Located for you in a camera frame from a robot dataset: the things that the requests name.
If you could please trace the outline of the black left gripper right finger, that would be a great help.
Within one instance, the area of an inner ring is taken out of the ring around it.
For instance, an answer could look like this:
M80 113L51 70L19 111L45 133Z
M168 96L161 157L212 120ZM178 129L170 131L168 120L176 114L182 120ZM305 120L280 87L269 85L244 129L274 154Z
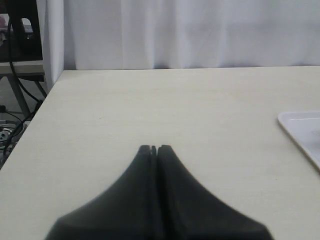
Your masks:
M169 145L158 149L157 188L167 240L273 239L265 225L202 186Z

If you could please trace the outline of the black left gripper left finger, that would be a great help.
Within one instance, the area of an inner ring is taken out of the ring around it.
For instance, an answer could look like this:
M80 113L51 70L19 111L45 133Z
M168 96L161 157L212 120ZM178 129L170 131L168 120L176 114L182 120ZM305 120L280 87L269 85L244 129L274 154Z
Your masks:
M60 217L48 240L156 240L156 148L142 145L119 179L82 207Z

